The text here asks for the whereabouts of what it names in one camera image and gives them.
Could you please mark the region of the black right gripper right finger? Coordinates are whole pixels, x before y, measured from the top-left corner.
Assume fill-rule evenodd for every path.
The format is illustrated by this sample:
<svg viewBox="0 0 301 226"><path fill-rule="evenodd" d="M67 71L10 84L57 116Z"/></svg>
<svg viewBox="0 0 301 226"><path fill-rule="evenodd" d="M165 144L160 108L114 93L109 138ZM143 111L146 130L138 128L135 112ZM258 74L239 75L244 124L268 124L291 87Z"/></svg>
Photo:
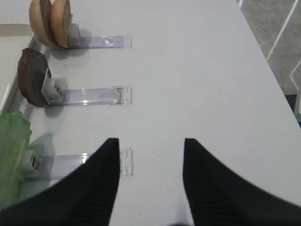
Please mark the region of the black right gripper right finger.
<svg viewBox="0 0 301 226"><path fill-rule="evenodd" d="M196 139L184 142L183 184L196 226L299 226L300 207L230 170Z"/></svg>

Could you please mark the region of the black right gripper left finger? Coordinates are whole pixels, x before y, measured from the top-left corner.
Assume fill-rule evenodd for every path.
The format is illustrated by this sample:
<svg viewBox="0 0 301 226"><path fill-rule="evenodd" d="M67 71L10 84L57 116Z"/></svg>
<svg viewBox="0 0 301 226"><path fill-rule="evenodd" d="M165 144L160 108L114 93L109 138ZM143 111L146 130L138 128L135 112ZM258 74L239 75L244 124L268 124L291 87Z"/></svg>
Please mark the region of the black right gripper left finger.
<svg viewBox="0 0 301 226"><path fill-rule="evenodd" d="M2 226L107 226L120 179L119 140L40 194L0 212Z"/></svg>

